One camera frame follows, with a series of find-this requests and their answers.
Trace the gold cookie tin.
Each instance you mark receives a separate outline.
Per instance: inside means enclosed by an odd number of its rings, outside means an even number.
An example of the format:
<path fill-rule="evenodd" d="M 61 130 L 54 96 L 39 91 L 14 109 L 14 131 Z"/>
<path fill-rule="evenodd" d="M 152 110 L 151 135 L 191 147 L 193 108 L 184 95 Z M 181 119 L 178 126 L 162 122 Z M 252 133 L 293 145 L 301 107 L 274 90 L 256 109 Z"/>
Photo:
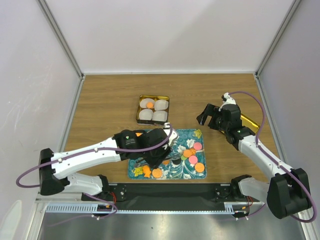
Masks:
<path fill-rule="evenodd" d="M 155 101 L 157 100 L 166 100 L 169 102 L 168 108 L 164 111 L 167 112 L 167 121 L 166 122 L 161 122 L 161 121 L 152 121 L 152 120 L 139 120 L 139 113 L 141 110 L 143 110 L 144 108 L 140 107 L 140 102 L 142 99 L 145 98 L 151 98 Z M 137 122 L 137 124 L 139 125 L 147 125 L 147 126 L 155 126 L 155 125 L 164 125 L 165 123 L 168 122 L 169 119 L 169 108 L 170 108 L 170 98 L 168 96 L 163 96 L 163 95 L 147 95 L 147 94 L 143 94 L 139 96 L 139 101 L 138 101 L 138 106 L 137 106 L 137 111 L 136 111 L 136 117 L 135 120 Z"/>

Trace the gold tin lid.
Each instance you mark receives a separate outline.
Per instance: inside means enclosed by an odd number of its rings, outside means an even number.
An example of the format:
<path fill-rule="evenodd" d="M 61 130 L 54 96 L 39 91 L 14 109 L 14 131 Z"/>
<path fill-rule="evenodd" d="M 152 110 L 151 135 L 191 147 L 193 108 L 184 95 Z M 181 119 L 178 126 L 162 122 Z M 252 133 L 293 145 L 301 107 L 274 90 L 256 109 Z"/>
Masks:
<path fill-rule="evenodd" d="M 243 115 L 241 113 L 241 120 L 242 120 L 242 128 L 241 129 L 238 129 L 238 130 L 233 130 L 231 131 L 230 133 L 224 133 L 223 131 L 221 131 L 222 133 L 224 134 L 231 134 L 233 132 L 237 132 L 237 131 L 240 131 L 240 132 L 245 132 L 245 131 L 249 131 L 247 129 L 250 129 L 251 132 L 253 132 L 254 134 L 256 134 L 258 132 L 258 130 L 260 129 L 260 125 L 258 123 L 256 123 L 255 121 L 253 121 L 251 118 Z"/>

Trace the black sandwich cookie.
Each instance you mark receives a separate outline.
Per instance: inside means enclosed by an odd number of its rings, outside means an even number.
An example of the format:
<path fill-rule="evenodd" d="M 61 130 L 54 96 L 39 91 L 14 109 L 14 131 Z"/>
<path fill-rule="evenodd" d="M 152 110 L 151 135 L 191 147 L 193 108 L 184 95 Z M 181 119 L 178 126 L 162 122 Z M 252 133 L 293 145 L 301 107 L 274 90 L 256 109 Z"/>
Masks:
<path fill-rule="evenodd" d="M 172 163 L 173 163 L 174 165 L 179 165 L 179 164 L 181 163 L 181 161 L 182 161 L 182 160 L 179 158 L 179 159 L 173 160 Z"/>

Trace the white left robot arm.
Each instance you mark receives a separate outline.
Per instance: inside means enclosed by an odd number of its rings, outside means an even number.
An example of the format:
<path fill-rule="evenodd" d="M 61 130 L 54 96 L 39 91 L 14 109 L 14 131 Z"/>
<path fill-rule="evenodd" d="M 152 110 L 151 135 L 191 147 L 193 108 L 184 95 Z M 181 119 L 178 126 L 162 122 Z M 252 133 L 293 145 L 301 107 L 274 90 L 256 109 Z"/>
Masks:
<path fill-rule="evenodd" d="M 99 143 L 72 151 L 53 152 L 45 148 L 39 155 L 40 194 L 81 192 L 105 200 L 110 194 L 107 178 L 80 174 L 81 170 L 136 159 L 146 161 L 150 168 L 157 168 L 171 153 L 178 136 L 170 126 L 150 131 L 125 129 Z"/>

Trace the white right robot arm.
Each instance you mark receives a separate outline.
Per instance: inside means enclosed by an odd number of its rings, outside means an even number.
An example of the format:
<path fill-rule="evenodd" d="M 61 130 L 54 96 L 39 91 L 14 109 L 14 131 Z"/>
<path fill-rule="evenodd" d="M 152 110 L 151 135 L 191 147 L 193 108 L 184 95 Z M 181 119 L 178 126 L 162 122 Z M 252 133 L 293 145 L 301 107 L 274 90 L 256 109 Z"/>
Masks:
<path fill-rule="evenodd" d="M 234 178 L 230 195 L 236 201 L 247 196 L 267 204 L 272 214 L 283 219 L 314 206 L 311 199 L 309 179 L 302 169 L 294 169 L 277 158 L 268 148 L 256 140 L 256 134 L 242 121 L 237 104 L 221 107 L 207 104 L 196 120 L 204 125 L 210 117 L 208 127 L 222 132 L 227 142 L 250 158 L 265 174 L 269 183 L 261 182 L 249 175 Z"/>

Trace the small orange round cookie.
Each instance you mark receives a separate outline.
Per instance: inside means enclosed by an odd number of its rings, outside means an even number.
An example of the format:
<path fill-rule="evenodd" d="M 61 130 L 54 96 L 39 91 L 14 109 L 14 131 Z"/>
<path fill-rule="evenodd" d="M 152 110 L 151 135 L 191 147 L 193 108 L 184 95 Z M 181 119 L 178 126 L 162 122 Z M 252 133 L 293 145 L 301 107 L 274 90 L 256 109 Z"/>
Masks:
<path fill-rule="evenodd" d="M 192 151 L 190 149 L 186 149 L 183 151 L 183 156 L 185 156 L 186 158 L 189 158 L 190 156 L 192 156 Z"/>

